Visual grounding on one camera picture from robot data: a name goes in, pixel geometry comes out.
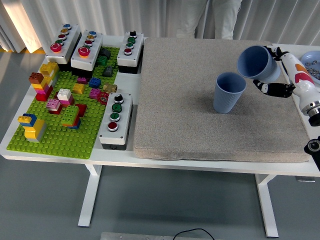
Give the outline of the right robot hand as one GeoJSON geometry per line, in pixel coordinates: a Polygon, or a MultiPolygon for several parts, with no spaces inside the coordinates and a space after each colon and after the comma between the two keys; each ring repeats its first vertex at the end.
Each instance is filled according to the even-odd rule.
{"type": "Polygon", "coordinates": [[[288,98],[292,94],[299,97],[299,109],[305,116],[315,116],[320,113],[320,92],[302,64],[302,62],[288,51],[279,47],[265,47],[272,58],[281,61],[282,67],[288,76],[290,84],[264,83],[253,80],[255,86],[265,95],[279,98],[288,98]]]}

